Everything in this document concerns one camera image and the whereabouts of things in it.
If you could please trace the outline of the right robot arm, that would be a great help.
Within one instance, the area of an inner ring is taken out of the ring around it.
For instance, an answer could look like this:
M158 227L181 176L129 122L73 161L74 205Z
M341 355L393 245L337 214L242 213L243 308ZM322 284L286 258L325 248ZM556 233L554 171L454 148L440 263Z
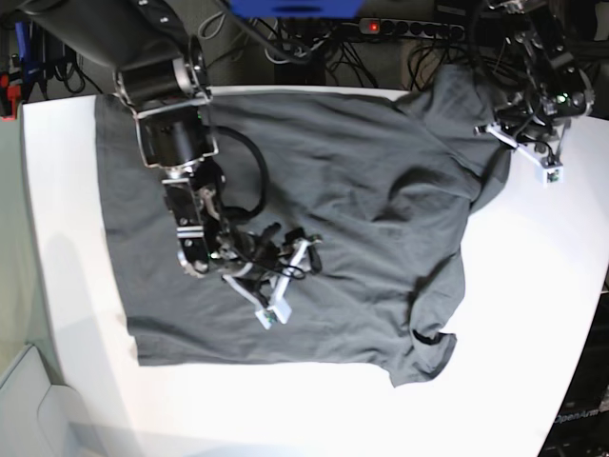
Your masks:
M240 132L206 119L212 94L199 40L163 1L14 1L11 7L89 60L111 69L114 87L136 125L146 167L159 169L176 224L184 270L218 270L234 287L258 293L317 273L313 239L290 235L281 246L273 224L261 234L242 225L266 205L270 177L260 149ZM217 136L241 143L260 172L253 209L227 206L225 176L215 161Z

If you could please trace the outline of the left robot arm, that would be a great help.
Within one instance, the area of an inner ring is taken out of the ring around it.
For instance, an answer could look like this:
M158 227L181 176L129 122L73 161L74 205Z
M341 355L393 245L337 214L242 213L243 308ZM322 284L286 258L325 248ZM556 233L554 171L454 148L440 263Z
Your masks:
M488 12L499 18L493 36L502 43L496 62L506 76L491 69L477 38ZM506 97L495 111L501 130L521 143L549 142L567 121L589 114L594 104L590 80L567 48L560 21L546 1L479 1L467 31L471 63Z

